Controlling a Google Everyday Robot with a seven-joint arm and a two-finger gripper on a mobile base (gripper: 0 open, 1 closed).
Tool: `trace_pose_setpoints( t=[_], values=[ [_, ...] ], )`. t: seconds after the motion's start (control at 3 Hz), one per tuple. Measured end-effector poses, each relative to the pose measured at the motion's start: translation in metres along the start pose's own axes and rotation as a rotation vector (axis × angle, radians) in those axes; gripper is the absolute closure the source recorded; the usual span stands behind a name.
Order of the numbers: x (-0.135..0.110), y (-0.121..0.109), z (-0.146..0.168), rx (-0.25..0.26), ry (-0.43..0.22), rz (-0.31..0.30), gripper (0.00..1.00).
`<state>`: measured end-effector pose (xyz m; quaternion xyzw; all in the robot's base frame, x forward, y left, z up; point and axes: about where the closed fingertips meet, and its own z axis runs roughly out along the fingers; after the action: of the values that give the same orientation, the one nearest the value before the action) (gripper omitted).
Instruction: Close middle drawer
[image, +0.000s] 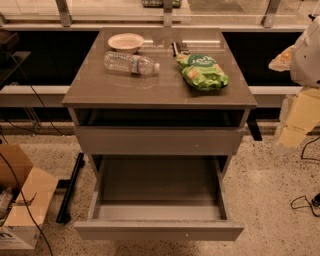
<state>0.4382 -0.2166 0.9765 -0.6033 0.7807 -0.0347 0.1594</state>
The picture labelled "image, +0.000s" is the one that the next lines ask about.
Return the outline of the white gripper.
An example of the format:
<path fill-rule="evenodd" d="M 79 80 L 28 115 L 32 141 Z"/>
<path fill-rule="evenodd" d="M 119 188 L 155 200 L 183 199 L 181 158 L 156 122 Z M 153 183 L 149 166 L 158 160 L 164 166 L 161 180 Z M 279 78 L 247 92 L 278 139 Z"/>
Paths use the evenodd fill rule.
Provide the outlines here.
<path fill-rule="evenodd" d="M 289 46 L 283 50 L 269 63 L 269 68 L 278 72 L 289 71 L 294 49 L 294 46 Z M 304 89 L 293 98 L 278 143 L 285 148 L 296 148 L 319 123 L 320 90 L 316 88 Z"/>

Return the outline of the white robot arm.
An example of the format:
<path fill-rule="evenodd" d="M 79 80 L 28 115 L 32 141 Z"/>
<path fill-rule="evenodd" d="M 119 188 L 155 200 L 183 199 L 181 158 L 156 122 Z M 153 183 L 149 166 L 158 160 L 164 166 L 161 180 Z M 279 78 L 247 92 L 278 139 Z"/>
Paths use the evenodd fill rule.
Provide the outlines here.
<path fill-rule="evenodd" d="M 320 123 L 320 17 L 316 16 L 294 45 L 269 63 L 273 71 L 289 71 L 301 91 L 283 101 L 275 145 L 297 148 Z"/>

